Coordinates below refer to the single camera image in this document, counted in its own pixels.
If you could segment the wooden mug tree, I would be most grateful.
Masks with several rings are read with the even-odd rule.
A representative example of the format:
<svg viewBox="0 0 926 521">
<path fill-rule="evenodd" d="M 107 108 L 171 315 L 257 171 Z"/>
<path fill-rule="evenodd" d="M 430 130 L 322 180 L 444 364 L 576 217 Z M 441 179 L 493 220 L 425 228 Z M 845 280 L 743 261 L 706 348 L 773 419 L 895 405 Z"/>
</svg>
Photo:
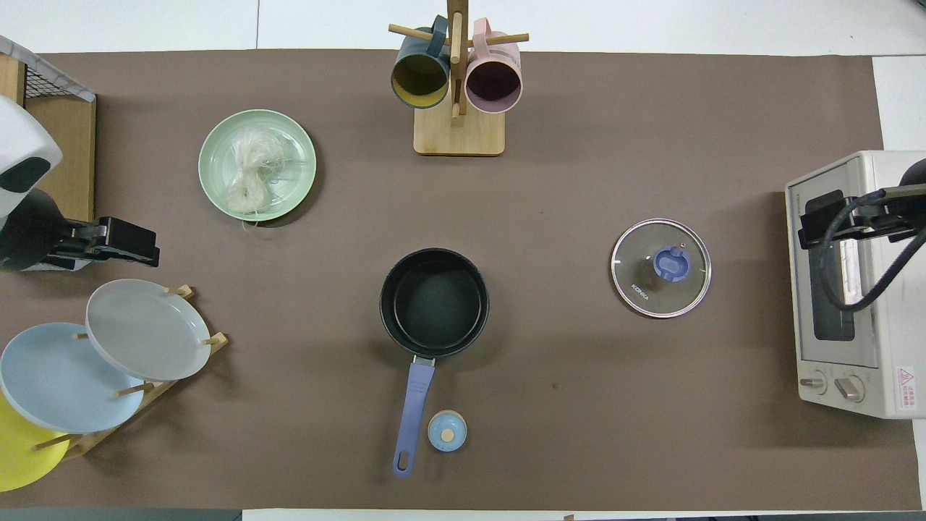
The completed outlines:
<svg viewBox="0 0 926 521">
<path fill-rule="evenodd" d="M 449 36 L 446 39 L 451 62 L 449 92 L 443 102 L 433 108 L 412 108 L 415 112 L 412 139 L 414 151 L 423 156 L 498 157 L 506 147 L 505 124 L 509 110 L 502 114 L 489 114 L 474 109 L 467 102 L 464 90 L 467 59 L 473 47 L 476 21 L 469 20 L 469 0 L 446 0 L 446 14 L 443 16 L 449 20 Z M 389 26 L 391 33 L 400 34 L 403 39 L 407 35 L 426 41 L 433 39 L 432 35 L 420 32 L 419 29 L 394 24 Z M 518 43 L 519 46 L 529 39 L 526 33 L 505 33 L 488 42 Z"/>
</svg>

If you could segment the wooden storage box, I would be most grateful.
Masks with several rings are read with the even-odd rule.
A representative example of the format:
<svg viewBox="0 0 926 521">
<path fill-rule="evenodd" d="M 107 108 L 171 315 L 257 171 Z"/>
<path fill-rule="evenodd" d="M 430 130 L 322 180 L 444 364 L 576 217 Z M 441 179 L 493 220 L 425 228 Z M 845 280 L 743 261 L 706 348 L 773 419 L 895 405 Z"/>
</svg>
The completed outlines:
<svg viewBox="0 0 926 521">
<path fill-rule="evenodd" d="M 38 188 L 50 195 L 63 217 L 95 218 L 96 102 L 77 96 L 24 98 L 25 66 L 0 53 L 0 95 L 19 103 L 50 133 L 63 153 Z"/>
</svg>

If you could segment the white vermicelli bundle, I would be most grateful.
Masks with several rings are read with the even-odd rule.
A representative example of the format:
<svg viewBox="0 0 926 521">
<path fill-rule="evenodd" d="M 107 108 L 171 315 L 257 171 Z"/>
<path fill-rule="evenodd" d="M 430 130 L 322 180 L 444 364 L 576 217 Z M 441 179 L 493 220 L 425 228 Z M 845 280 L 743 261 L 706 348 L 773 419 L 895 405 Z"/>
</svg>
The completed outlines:
<svg viewBox="0 0 926 521">
<path fill-rule="evenodd" d="M 286 169 L 286 141 L 274 129 L 249 125 L 237 133 L 231 151 L 236 171 L 226 201 L 233 212 L 257 217 L 281 201 L 273 188 Z"/>
</svg>

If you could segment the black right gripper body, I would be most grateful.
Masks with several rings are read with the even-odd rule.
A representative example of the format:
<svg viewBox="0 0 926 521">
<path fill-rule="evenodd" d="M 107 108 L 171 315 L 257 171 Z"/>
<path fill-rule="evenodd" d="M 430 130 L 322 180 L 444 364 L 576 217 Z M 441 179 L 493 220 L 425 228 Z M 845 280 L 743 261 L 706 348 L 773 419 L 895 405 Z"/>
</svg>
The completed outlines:
<svg viewBox="0 0 926 521">
<path fill-rule="evenodd" d="M 903 185 L 850 198 L 844 240 L 888 237 L 899 242 L 926 232 L 926 185 Z"/>
</svg>

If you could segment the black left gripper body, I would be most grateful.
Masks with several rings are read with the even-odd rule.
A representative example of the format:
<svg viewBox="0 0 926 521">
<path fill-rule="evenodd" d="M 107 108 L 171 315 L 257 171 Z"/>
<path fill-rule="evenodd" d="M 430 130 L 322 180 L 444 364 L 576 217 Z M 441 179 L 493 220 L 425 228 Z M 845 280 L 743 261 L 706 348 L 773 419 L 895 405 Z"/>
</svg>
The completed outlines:
<svg viewBox="0 0 926 521">
<path fill-rule="evenodd" d="M 0 271 L 25 271 L 48 256 L 103 263 L 83 235 L 95 230 L 93 222 L 63 217 L 50 195 L 34 190 L 0 225 Z"/>
</svg>

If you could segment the light green plate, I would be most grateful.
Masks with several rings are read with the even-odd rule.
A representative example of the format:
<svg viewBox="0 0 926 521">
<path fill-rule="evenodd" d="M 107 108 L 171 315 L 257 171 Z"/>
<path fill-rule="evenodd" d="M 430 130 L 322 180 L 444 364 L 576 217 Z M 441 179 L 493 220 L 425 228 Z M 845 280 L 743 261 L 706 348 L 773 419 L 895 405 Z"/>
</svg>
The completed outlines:
<svg viewBox="0 0 926 521">
<path fill-rule="evenodd" d="M 281 201 L 257 217 L 233 212 L 225 197 L 227 184 L 236 171 L 232 143 L 237 133 L 249 125 L 268 127 L 280 133 L 286 141 L 288 158 L 281 181 L 273 188 Z M 244 110 L 222 119 L 206 135 L 198 159 L 199 181 L 208 200 L 228 216 L 251 222 L 277 220 L 293 211 L 310 192 L 316 167 L 315 148 L 307 132 L 287 115 L 267 109 Z"/>
</svg>

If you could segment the small blue round container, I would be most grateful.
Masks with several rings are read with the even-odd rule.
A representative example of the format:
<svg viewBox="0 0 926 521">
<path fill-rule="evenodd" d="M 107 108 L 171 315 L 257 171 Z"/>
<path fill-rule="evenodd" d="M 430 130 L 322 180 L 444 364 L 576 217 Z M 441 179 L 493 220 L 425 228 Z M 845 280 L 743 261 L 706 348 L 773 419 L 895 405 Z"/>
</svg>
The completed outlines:
<svg viewBox="0 0 926 521">
<path fill-rule="evenodd" d="M 439 411 L 430 419 L 427 435 L 430 445 L 437 451 L 459 451 L 467 440 L 467 424 L 457 411 Z"/>
</svg>

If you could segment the brown table mat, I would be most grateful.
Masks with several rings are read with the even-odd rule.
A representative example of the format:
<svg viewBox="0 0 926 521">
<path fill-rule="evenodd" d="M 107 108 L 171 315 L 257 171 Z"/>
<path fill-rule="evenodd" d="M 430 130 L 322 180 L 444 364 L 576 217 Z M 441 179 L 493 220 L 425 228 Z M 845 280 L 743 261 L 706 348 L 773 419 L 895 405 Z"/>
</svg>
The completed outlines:
<svg viewBox="0 0 926 521">
<path fill-rule="evenodd" d="M 421 157 L 391 92 L 394 51 L 49 55 L 97 95 L 96 208 L 158 235 L 160 264 L 0 274 L 0 347 L 80 322 L 100 284 L 191 284 L 229 345 L 86 455 L 0 508 L 913 510 L 912 425 L 797 392 L 787 182 L 880 149 L 869 57 L 528 53 L 496 158 Z M 275 110 L 315 148 L 277 220 L 219 211 L 206 135 Z M 680 317 L 635 313 L 611 253 L 667 218 L 713 276 Z M 379 316 L 424 247 L 480 268 L 490 315 L 438 360 L 423 439 L 391 472 L 411 355 Z"/>
</svg>

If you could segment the light blue plate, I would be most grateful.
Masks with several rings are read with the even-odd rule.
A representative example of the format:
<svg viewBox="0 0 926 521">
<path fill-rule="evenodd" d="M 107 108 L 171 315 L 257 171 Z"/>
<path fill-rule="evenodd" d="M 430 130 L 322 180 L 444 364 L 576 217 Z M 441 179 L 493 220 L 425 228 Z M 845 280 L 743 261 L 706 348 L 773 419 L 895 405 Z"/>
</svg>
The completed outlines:
<svg viewBox="0 0 926 521">
<path fill-rule="evenodd" d="M 24 418 L 67 434 L 116 428 L 141 407 L 142 380 L 106 362 L 76 323 L 25 329 L 0 354 L 0 389 Z"/>
</svg>

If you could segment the glass lid with blue knob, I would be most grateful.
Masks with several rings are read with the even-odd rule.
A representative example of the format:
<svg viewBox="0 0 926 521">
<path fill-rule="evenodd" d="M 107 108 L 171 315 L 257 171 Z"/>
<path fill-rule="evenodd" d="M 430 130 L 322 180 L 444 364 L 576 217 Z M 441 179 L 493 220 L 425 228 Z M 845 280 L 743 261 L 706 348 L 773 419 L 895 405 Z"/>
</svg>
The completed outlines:
<svg viewBox="0 0 926 521">
<path fill-rule="evenodd" d="M 707 245 L 681 222 L 637 222 L 616 241 L 611 278 L 629 309 L 653 319 L 675 318 L 707 297 L 713 276 Z"/>
</svg>

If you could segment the pink mug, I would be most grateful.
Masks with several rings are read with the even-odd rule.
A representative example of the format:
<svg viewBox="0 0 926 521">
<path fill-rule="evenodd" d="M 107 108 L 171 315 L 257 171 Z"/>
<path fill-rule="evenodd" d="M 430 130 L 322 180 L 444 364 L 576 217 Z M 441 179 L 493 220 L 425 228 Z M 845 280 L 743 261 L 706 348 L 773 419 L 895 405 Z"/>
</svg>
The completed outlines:
<svg viewBox="0 0 926 521">
<path fill-rule="evenodd" d="M 489 43 L 505 33 L 490 28 L 486 17 L 474 22 L 464 90 L 474 109 L 502 114 L 522 98 L 522 57 L 518 43 Z"/>
</svg>

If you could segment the yellow plate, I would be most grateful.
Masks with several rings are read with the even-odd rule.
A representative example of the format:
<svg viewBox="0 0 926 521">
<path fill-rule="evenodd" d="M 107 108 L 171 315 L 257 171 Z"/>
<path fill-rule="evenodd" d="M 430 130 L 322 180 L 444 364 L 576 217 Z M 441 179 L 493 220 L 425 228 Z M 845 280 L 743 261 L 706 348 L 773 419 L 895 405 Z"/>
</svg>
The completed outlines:
<svg viewBox="0 0 926 521">
<path fill-rule="evenodd" d="M 51 472 L 64 458 L 69 442 L 38 451 L 33 446 L 60 435 L 24 418 L 0 392 L 0 492 L 25 487 Z"/>
</svg>

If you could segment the beige toaster oven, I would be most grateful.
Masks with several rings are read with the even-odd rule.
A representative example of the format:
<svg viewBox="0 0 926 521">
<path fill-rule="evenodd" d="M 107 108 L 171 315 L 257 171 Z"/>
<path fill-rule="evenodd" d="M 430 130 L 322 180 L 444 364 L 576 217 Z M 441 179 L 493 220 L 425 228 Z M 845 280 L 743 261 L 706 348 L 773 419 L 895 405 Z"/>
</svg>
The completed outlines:
<svg viewBox="0 0 926 521">
<path fill-rule="evenodd" d="M 899 242 L 888 237 L 830 242 L 833 222 L 823 244 L 812 250 L 802 250 L 797 237 L 802 197 L 816 197 L 824 184 L 816 177 L 856 157 L 870 168 L 874 156 L 894 168 L 886 178 L 897 182 L 926 151 L 856 152 L 785 187 L 798 395 L 874 418 L 926 419 L 926 246 L 873 303 L 849 311 L 838 304 L 871 294 L 916 235 Z M 862 197 L 887 184 L 867 174 L 847 185 Z"/>
</svg>

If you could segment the dark teal mug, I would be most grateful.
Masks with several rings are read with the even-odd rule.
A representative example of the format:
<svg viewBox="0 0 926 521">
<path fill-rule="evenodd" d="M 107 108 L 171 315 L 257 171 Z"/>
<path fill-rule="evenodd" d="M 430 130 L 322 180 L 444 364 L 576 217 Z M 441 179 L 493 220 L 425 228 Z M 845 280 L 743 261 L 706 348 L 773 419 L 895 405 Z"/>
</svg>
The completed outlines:
<svg viewBox="0 0 926 521">
<path fill-rule="evenodd" d="M 430 27 L 419 30 L 433 39 L 404 37 L 391 69 L 391 89 L 410 108 L 429 109 L 443 102 L 449 92 L 449 20 L 438 14 Z"/>
</svg>

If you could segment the grey plate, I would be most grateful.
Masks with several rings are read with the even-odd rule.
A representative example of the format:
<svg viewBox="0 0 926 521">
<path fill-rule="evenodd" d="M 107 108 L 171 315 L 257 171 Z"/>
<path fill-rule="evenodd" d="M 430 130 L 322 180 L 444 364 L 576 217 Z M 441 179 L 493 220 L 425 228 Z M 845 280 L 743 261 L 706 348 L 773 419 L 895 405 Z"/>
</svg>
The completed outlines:
<svg viewBox="0 0 926 521">
<path fill-rule="evenodd" d="M 187 300 L 152 281 L 119 279 L 96 288 L 85 308 L 95 351 L 145 381 L 185 379 L 211 358 L 205 321 Z"/>
</svg>

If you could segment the marbled white sheet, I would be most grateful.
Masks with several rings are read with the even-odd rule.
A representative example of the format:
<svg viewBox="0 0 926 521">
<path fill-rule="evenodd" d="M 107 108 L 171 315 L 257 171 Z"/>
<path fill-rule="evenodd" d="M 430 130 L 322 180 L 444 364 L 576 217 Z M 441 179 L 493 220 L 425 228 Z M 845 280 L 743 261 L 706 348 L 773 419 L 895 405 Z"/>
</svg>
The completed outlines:
<svg viewBox="0 0 926 521">
<path fill-rule="evenodd" d="M 48 256 L 25 271 L 79 271 L 91 263 L 92 261 L 87 258 Z"/>
<path fill-rule="evenodd" d="M 0 53 L 25 66 L 25 98 L 73 95 L 87 102 L 95 102 L 95 92 L 90 88 L 81 85 L 62 69 L 56 68 L 43 57 L 39 57 L 33 51 L 2 34 L 0 34 Z"/>
</svg>

